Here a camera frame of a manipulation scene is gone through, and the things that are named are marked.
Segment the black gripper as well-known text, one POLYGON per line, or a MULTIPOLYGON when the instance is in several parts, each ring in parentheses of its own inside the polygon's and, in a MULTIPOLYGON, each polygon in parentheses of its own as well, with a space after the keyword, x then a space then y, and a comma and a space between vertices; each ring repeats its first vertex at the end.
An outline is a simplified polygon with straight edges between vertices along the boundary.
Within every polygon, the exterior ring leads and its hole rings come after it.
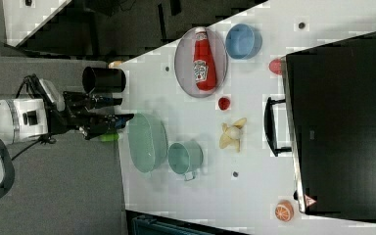
POLYGON ((90 118, 86 106, 90 101, 91 109, 120 106, 121 98, 94 96, 88 94, 64 91, 62 93, 64 109, 59 111, 52 105, 47 111, 48 132, 50 135, 67 133, 70 130, 87 129, 88 137, 98 137, 116 130, 123 129, 126 123, 134 118, 134 114, 96 115, 90 118))

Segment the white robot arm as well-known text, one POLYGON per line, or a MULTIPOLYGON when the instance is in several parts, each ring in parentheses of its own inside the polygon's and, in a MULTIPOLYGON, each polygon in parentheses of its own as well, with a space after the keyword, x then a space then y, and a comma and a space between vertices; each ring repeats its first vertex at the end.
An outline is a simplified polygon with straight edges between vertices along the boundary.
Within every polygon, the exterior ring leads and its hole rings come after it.
POLYGON ((97 109, 119 106, 120 98, 65 91, 61 95, 31 94, 21 99, 0 100, 0 199, 15 182, 15 168, 8 147, 26 142, 53 143, 53 136, 80 131, 86 140, 114 133, 134 118, 133 114, 102 115, 97 109))

